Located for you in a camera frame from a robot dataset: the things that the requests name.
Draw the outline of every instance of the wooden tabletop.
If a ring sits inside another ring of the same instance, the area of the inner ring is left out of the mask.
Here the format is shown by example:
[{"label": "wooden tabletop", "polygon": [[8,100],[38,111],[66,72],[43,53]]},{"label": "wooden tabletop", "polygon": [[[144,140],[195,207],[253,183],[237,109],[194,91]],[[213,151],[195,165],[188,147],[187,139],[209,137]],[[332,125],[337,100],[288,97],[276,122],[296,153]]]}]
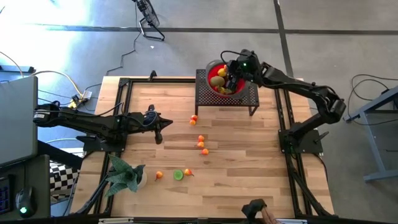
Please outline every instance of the wooden tabletop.
[{"label": "wooden tabletop", "polygon": [[[96,114],[114,106],[119,78],[104,77]],[[295,120],[309,118],[308,100],[293,93],[290,96]],[[129,135],[122,159],[132,166],[146,164],[148,181],[137,193],[128,189],[117,193],[112,216],[243,218],[241,207],[252,199],[263,198],[276,217],[293,217],[286,163],[277,137],[274,91],[259,89],[260,107],[253,117],[247,107],[202,106],[197,125],[190,126],[194,99],[193,83],[134,84],[130,111],[143,113],[154,104],[161,117],[174,123],[162,131],[164,140],[159,145],[154,133]],[[200,150],[194,147],[200,134],[205,137],[208,156],[200,156]],[[95,152],[83,161],[72,212],[81,208],[97,187],[103,157],[103,152]],[[333,213],[321,162],[311,154],[302,157],[308,187]],[[174,170],[186,168],[195,176],[173,179]],[[155,182],[158,170],[164,177]],[[298,193],[304,211],[302,194]]]}]

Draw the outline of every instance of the artificial plant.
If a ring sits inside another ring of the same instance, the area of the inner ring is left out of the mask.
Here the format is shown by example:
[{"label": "artificial plant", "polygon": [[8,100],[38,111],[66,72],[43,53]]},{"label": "artificial plant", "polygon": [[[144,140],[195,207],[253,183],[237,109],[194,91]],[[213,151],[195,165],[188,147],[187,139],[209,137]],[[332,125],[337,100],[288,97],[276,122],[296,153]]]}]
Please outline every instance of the artificial plant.
[{"label": "artificial plant", "polygon": [[111,169],[111,172],[108,172],[106,180],[113,183],[113,185],[106,192],[105,197],[114,195],[125,188],[129,188],[132,192],[137,192],[145,165],[132,168],[127,162],[116,156],[109,155],[109,158],[111,159],[113,169]]}]

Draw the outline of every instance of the metal mesh stand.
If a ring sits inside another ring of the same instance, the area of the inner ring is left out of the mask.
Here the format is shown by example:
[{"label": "metal mesh stand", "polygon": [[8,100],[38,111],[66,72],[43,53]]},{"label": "metal mesh stand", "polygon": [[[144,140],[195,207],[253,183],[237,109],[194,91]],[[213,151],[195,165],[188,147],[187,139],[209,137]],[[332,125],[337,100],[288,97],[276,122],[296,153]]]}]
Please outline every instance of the metal mesh stand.
[{"label": "metal mesh stand", "polygon": [[207,85],[206,70],[198,69],[195,82],[195,114],[199,106],[247,106],[252,116],[260,106],[257,85],[251,83],[241,99],[222,98],[212,92]]}]

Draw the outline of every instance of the gray floor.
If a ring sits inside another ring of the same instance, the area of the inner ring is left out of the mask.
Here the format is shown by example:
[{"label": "gray floor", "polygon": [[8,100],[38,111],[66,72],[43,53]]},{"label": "gray floor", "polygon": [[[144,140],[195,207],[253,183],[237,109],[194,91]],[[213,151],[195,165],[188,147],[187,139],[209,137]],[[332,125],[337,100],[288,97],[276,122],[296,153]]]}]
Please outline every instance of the gray floor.
[{"label": "gray floor", "polygon": [[[398,29],[395,0],[279,2],[286,29]],[[272,0],[153,0],[152,3],[161,27],[278,28]],[[0,14],[0,28],[5,31],[1,36],[1,51],[20,65],[68,73],[80,90],[101,83],[106,71],[119,65],[120,55],[132,49],[137,35],[137,32],[46,31],[23,23],[134,27],[134,4],[128,0],[41,0],[26,1],[21,7],[13,1],[7,2]],[[279,34],[168,32],[165,35],[165,42],[139,37],[137,52],[125,57],[125,67],[110,75],[148,75],[151,70],[163,76],[194,75],[196,69],[218,59],[222,50],[242,48],[255,50],[261,60],[285,70]],[[346,99],[351,91],[349,80],[358,73],[398,78],[396,35],[288,35],[287,43],[295,77],[330,85]],[[398,84],[384,83],[388,87]],[[71,84],[56,74],[40,75],[39,88],[67,96],[75,94]],[[383,90],[377,83],[364,83],[358,88],[368,98],[377,97]],[[99,88],[93,91],[97,95]],[[43,93],[40,97],[65,100]],[[354,97],[350,111],[363,104],[365,101]],[[94,108],[95,102],[88,107]],[[323,145],[335,213],[346,218],[397,222],[398,179],[363,182],[363,175],[376,171],[365,128],[341,121],[320,129],[330,131]],[[39,139],[43,141],[74,138],[77,134],[61,127],[39,129]],[[75,141],[53,145],[81,146]],[[397,156],[398,153],[389,153],[386,164],[397,167]]]}]

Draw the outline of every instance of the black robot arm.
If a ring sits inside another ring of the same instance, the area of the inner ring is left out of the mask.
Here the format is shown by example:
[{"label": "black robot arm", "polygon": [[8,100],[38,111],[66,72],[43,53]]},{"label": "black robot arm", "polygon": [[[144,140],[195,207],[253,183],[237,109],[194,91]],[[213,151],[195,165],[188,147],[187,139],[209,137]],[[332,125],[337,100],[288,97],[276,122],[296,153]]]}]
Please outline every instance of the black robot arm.
[{"label": "black robot arm", "polygon": [[153,105],[149,106],[145,114],[133,112],[116,116],[97,116],[59,106],[57,101],[37,106],[33,122],[39,127],[64,126],[93,135],[78,137],[83,142],[117,144],[128,134],[154,131],[155,141],[160,144],[161,130],[173,123],[169,119],[161,118]]},{"label": "black robot arm", "polygon": [[242,78],[257,84],[259,87],[291,91],[310,98],[317,104],[318,114],[302,123],[295,123],[288,130],[285,138],[287,138],[289,144],[298,145],[311,130],[325,123],[337,123],[341,119],[346,105],[344,99],[341,99],[332,88],[290,78],[279,69],[265,62],[260,63],[253,51],[244,49],[238,54],[239,57],[236,60],[230,60],[227,63],[228,81],[226,87],[230,90],[234,90],[238,81]]}]

